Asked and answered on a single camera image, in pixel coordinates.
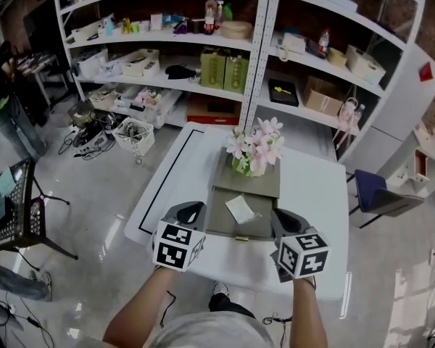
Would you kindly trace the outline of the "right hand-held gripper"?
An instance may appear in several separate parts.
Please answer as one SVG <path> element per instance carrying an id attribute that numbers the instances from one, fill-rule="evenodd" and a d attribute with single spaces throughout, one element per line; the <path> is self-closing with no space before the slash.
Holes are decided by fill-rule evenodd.
<path id="1" fill-rule="evenodd" d="M 270 226 L 276 250 L 270 255 L 281 283 L 323 272 L 330 246 L 325 236 L 302 216 L 275 208 Z"/>

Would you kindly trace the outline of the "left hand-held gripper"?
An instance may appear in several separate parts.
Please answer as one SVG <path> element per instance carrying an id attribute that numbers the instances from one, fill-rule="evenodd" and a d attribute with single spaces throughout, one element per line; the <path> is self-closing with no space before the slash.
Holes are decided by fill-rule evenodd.
<path id="1" fill-rule="evenodd" d="M 153 241 L 153 263 L 185 272 L 200 255 L 207 205 L 184 202 L 171 207 L 159 221 Z"/>

